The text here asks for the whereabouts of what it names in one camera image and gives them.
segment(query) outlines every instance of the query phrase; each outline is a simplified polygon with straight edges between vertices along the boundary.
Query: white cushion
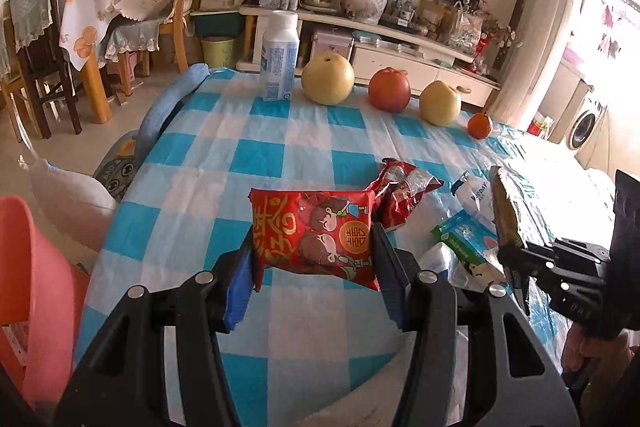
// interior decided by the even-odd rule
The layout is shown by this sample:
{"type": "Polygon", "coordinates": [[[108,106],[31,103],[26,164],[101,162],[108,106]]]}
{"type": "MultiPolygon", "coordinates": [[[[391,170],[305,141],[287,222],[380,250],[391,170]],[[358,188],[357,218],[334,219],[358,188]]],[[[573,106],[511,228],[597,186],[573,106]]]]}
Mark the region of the white cushion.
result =
{"type": "Polygon", "coordinates": [[[100,251],[118,204],[98,180],[39,158],[29,169],[38,205],[60,232],[100,251]]]}

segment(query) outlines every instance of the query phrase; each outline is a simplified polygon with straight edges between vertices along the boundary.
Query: washing machine door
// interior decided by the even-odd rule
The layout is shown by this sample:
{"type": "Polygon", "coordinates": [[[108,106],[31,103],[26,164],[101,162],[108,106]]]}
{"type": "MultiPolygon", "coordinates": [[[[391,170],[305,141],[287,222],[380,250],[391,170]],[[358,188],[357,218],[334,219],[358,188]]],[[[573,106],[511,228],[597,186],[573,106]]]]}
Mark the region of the washing machine door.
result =
{"type": "Polygon", "coordinates": [[[572,151],[580,149],[593,133],[598,115],[592,110],[585,111],[575,119],[571,132],[566,137],[566,144],[572,151]]]}

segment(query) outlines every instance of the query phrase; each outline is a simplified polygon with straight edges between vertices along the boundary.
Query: yellow trash can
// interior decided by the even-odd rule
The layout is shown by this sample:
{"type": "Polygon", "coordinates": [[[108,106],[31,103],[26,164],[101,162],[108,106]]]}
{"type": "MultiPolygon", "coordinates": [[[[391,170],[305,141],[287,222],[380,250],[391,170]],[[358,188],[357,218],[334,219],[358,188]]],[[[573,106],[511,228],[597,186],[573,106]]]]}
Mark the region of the yellow trash can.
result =
{"type": "Polygon", "coordinates": [[[236,39],[232,37],[203,37],[202,55],[209,68],[235,68],[236,39]]]}

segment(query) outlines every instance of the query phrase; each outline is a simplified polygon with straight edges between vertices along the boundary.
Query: bottle label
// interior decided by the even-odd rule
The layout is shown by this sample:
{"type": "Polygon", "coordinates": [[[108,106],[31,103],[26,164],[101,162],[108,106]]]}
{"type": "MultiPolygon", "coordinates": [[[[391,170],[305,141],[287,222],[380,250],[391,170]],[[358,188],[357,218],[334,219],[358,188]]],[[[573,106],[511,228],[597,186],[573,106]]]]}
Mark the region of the bottle label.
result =
{"type": "Polygon", "coordinates": [[[260,81],[263,100],[289,100],[297,58],[297,42],[262,41],[260,81]]]}

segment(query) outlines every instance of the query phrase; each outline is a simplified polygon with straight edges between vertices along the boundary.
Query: orange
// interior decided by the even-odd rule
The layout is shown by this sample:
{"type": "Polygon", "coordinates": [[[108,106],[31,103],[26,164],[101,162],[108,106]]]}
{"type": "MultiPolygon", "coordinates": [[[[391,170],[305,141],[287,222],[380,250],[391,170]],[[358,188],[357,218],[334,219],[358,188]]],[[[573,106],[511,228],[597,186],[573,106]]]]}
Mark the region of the orange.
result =
{"type": "Polygon", "coordinates": [[[479,112],[469,118],[466,124],[467,132],[476,139],[484,140],[494,129],[494,123],[487,115],[479,112]]]}

